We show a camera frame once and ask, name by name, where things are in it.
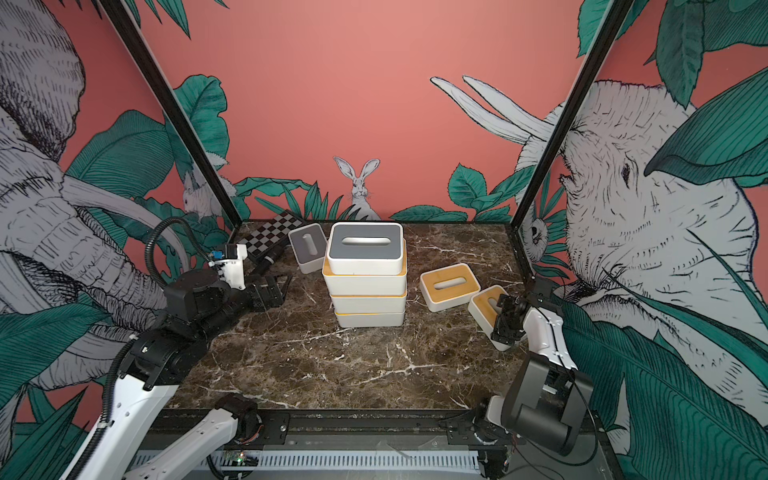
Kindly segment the yellow lid tissue box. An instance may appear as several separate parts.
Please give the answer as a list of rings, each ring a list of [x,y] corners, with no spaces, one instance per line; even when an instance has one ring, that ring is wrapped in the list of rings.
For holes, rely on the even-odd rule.
[[[335,312],[335,317],[342,328],[399,327],[404,323],[405,312],[349,314]]]

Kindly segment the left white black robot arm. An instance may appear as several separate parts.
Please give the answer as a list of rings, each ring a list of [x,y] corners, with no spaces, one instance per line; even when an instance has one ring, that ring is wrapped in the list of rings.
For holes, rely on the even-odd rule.
[[[156,324],[130,340],[113,360],[102,412],[63,478],[123,478],[154,420],[213,341],[243,316],[283,305],[292,277],[268,271],[288,246],[290,230],[302,223],[285,211],[242,243],[204,249],[194,241],[207,268],[185,272],[172,283],[156,268],[157,240],[174,225],[191,235],[191,226],[181,217],[169,217],[151,231],[144,259],[167,305]]]

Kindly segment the edge bamboo tissue box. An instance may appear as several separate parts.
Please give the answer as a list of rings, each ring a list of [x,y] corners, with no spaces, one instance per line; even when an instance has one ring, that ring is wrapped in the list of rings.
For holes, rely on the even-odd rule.
[[[498,306],[498,301],[502,294],[506,295],[507,292],[500,285],[493,285],[481,290],[470,298],[468,311],[492,345],[498,351],[504,352],[508,350],[510,346],[508,344],[497,342],[491,338],[496,318],[501,312],[501,309]]]

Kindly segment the large bamboo lid tissue box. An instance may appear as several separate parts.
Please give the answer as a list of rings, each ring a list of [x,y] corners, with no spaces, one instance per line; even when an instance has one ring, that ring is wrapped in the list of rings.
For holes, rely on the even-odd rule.
[[[337,314],[401,313],[405,310],[407,294],[376,296],[331,296]]]

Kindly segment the small bamboo lid tissue box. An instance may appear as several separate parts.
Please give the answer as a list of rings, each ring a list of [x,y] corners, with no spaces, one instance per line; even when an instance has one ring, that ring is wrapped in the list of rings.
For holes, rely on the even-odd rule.
[[[422,273],[419,287],[431,312],[465,305],[472,296],[481,291],[476,276],[466,263]]]

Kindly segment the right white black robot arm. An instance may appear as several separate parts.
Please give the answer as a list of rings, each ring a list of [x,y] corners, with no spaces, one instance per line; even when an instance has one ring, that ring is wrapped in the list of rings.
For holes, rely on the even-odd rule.
[[[499,435],[518,434],[566,456],[576,445],[593,392],[590,377],[578,370],[563,334],[563,310],[556,284],[537,280],[520,295],[502,294],[491,340],[528,352],[503,396],[488,401],[484,420]]]

